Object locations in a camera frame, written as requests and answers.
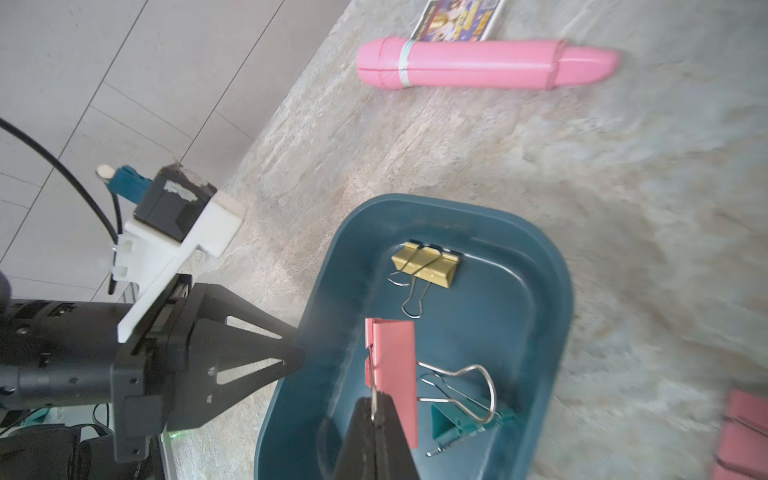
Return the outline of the teal binder clip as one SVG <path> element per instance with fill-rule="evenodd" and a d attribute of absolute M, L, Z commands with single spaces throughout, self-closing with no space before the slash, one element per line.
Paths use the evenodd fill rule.
<path fill-rule="evenodd" d="M 471 396 L 451 385 L 449 377 L 463 373 L 439 373 L 431 370 L 420 375 L 419 380 L 438 391 L 440 397 L 419 398 L 430 405 L 432 439 L 435 446 L 425 453 L 427 458 L 447 452 L 449 449 L 480 434 L 517 421 L 516 412 L 502 402 L 495 383 L 483 367 L 477 369 L 484 377 L 488 396 Z"/>

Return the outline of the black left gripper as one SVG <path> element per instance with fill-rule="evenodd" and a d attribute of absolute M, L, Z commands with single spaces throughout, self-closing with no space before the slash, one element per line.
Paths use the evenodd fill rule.
<path fill-rule="evenodd" d="M 221 285 L 175 275 L 111 366 L 116 461 L 143 461 L 151 437 L 199 428 L 299 370 L 297 333 Z"/>

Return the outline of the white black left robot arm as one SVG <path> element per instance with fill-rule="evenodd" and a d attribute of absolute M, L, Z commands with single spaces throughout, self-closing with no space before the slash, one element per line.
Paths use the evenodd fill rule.
<path fill-rule="evenodd" d="M 294 327 L 230 290 L 178 274 L 126 340 L 126 303 L 21 300 L 1 285 L 1 407 L 107 403 L 114 455 L 148 457 L 164 431 L 199 428 L 297 371 Z"/>

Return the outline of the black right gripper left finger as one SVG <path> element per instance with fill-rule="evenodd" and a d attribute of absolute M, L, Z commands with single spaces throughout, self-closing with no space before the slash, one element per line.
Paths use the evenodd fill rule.
<path fill-rule="evenodd" d="M 376 436 L 368 397 L 357 401 L 339 456 L 334 479 L 374 480 L 376 473 Z"/>

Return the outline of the teal plastic storage box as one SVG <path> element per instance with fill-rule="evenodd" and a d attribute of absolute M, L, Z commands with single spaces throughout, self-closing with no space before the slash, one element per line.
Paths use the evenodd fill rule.
<path fill-rule="evenodd" d="M 388 281 L 406 242 L 460 257 L 449 288 L 410 292 Z M 485 367 L 510 423 L 435 452 L 419 407 L 414 463 L 424 479 L 522 479 L 541 433 L 573 315 L 566 263 L 526 220 L 403 194 L 354 210 L 333 238 L 299 325 L 303 367 L 277 384 L 255 452 L 259 479 L 329 479 L 364 381 L 364 321 L 421 310 L 416 356 L 455 370 Z"/>

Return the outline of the pink binder clip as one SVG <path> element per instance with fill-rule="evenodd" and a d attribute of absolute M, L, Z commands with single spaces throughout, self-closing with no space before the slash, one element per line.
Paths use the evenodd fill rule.
<path fill-rule="evenodd" d="M 767 398 L 729 393 L 711 479 L 767 478 Z"/>
<path fill-rule="evenodd" d="M 482 376 L 477 369 L 483 366 L 478 364 L 451 371 L 417 360 L 415 325 L 412 321 L 367 318 L 365 348 L 368 352 L 366 384 L 372 391 L 392 398 L 407 443 L 412 449 L 419 446 L 418 405 L 422 402 L 418 399 L 440 397 L 437 390 L 419 380 L 420 375 L 436 370 L 439 373 L 463 373 L 460 377 L 469 374 Z M 447 381 L 460 377 L 449 377 Z"/>

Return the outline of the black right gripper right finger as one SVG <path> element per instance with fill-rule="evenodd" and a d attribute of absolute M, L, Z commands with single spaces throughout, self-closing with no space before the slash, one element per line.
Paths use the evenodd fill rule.
<path fill-rule="evenodd" d="M 375 403 L 375 478 L 419 480 L 394 401 L 377 393 Z"/>

